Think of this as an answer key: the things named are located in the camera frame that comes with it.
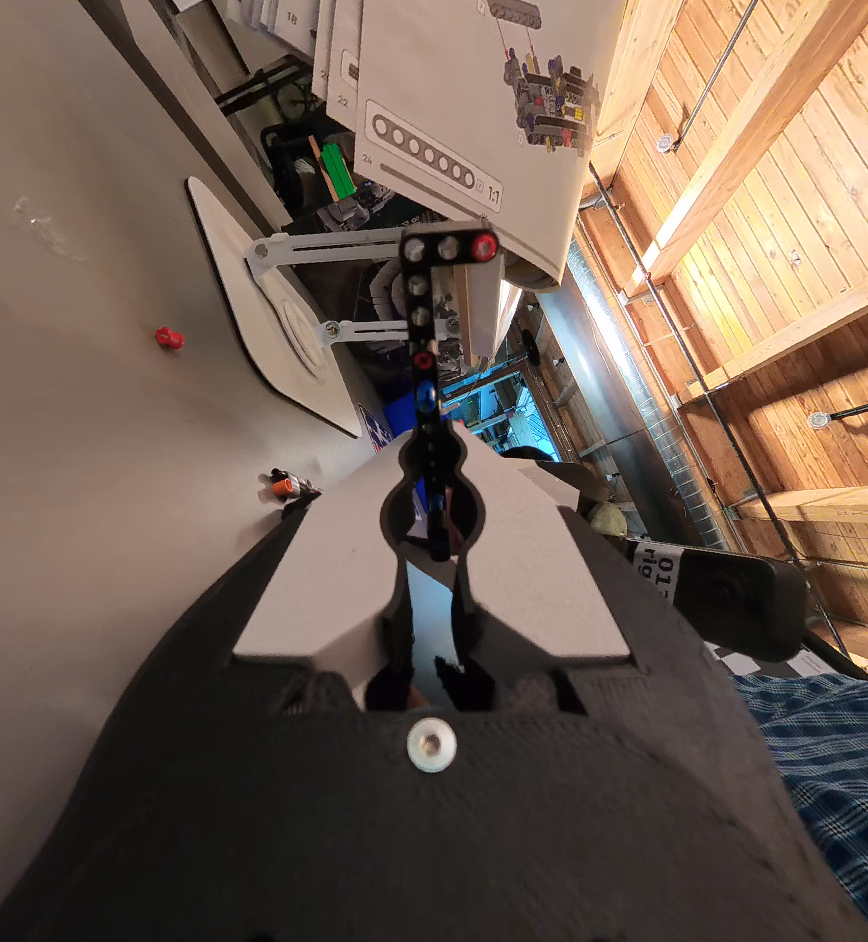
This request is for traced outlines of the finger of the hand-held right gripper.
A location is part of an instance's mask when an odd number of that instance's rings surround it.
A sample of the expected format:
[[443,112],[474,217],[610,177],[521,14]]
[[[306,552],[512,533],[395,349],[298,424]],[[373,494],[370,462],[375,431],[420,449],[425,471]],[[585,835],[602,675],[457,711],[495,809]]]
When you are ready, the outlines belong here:
[[512,458],[524,477],[551,497],[558,506],[579,515],[588,515],[611,502],[610,492],[596,473],[579,463],[539,462],[531,458]]

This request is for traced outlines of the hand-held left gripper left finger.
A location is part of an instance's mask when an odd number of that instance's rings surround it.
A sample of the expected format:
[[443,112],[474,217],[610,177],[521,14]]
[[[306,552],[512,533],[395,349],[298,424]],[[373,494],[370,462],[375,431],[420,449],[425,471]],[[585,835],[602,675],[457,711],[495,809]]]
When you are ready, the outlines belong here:
[[307,507],[236,642],[240,661],[295,665],[365,686],[413,674],[402,543],[414,525],[412,431]]

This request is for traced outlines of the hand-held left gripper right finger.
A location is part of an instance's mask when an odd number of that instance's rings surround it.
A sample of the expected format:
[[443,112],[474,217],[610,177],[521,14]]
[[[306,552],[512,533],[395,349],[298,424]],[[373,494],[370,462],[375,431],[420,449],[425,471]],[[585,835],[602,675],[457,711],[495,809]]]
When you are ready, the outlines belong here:
[[631,649],[582,553],[607,543],[468,430],[452,513],[475,520],[456,562],[449,665],[454,707],[496,707],[521,683],[547,685],[560,706],[583,686],[631,677]]

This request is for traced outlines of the black lego beam assembly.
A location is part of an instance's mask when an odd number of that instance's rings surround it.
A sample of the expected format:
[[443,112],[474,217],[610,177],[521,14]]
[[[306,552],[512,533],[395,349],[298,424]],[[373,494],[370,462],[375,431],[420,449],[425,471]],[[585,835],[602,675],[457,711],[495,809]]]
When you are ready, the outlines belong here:
[[492,262],[500,249],[497,233],[482,217],[404,227],[399,259],[404,281],[405,322],[411,355],[412,397],[418,422],[419,466],[427,501],[431,558],[450,558],[447,489],[455,463],[449,462],[448,433],[440,414],[436,305],[433,272],[457,265]]

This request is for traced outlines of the grey lego assembly orange pins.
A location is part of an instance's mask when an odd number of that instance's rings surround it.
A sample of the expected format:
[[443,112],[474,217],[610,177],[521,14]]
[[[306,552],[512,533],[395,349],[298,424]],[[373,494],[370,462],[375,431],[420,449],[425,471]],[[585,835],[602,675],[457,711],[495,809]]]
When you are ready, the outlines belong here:
[[300,499],[313,499],[323,494],[323,489],[315,485],[306,477],[297,476],[291,472],[273,468],[270,472],[259,476],[259,483],[264,487],[263,493],[268,498],[278,502],[294,502]]

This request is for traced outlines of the lego sticker sheet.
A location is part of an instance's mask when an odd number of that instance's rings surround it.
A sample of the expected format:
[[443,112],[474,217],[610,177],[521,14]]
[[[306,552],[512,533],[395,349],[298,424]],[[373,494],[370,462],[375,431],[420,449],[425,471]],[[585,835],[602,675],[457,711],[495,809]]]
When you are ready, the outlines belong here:
[[357,408],[373,449],[380,452],[393,441],[389,428],[361,403],[357,404]]

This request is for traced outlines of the lego instruction booklet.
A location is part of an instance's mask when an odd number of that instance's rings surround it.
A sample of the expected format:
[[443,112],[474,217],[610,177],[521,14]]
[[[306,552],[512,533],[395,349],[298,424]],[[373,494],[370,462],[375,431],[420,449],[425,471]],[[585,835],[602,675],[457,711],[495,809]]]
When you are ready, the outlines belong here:
[[312,62],[355,170],[487,218],[518,287],[557,289],[625,2],[228,2]]

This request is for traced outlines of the person's plaid shirt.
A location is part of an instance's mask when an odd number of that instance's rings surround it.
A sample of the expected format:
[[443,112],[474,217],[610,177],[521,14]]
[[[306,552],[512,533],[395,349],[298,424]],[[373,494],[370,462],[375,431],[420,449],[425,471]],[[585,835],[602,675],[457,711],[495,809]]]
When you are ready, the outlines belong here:
[[868,680],[733,677],[803,819],[868,921]]

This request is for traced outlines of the white book stand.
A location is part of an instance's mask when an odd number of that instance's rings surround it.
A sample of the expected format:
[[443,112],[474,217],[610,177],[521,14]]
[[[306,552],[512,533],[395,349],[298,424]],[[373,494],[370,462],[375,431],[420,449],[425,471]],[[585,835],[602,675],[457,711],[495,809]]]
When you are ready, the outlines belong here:
[[[490,300],[499,300],[502,249],[487,218],[252,239],[203,182],[193,176],[185,185],[239,340],[277,394],[359,437],[357,411],[332,347],[395,340],[409,349],[420,413],[445,408],[439,357],[445,345],[461,341],[461,329],[457,315],[437,314],[436,276],[459,269],[470,277],[475,267],[483,267],[487,275],[479,281],[491,291]],[[396,262],[404,276],[406,317],[321,321],[290,279],[289,268],[342,261]]]

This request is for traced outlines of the green plastic block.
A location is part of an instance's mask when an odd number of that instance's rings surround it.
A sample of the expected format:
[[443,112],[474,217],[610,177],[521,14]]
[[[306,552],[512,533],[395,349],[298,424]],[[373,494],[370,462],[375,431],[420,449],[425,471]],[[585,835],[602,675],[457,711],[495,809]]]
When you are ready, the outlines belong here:
[[335,201],[341,202],[354,196],[357,188],[339,145],[334,142],[325,143],[321,150],[321,160]]

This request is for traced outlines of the silver ventilation duct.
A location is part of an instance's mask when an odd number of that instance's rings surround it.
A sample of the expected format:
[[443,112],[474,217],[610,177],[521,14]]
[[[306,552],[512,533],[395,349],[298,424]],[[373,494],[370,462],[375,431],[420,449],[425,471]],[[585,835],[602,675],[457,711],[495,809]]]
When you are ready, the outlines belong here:
[[550,355],[594,432],[583,449],[628,515],[649,537],[745,551],[723,516],[707,470],[676,418],[655,368],[631,331],[600,261],[572,235],[558,289],[538,297],[552,335]]

